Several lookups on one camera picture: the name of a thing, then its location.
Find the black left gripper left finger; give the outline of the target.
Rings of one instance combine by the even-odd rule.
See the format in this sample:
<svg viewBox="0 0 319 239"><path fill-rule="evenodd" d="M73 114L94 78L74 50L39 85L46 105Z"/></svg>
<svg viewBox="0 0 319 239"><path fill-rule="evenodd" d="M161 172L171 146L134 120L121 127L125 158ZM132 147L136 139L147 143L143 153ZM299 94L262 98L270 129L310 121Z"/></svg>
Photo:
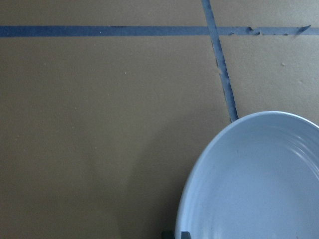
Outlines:
<svg viewBox="0 0 319 239"><path fill-rule="evenodd" d="M162 231L161 239L174 239L173 231Z"/></svg>

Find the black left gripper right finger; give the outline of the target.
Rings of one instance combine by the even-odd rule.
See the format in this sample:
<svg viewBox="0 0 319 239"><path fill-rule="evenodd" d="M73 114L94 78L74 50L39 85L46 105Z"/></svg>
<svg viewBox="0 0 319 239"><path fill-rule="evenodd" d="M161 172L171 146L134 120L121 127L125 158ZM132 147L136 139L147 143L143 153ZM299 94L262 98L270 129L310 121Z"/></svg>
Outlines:
<svg viewBox="0 0 319 239"><path fill-rule="evenodd" d="M191 239L190 232L181 232L181 239Z"/></svg>

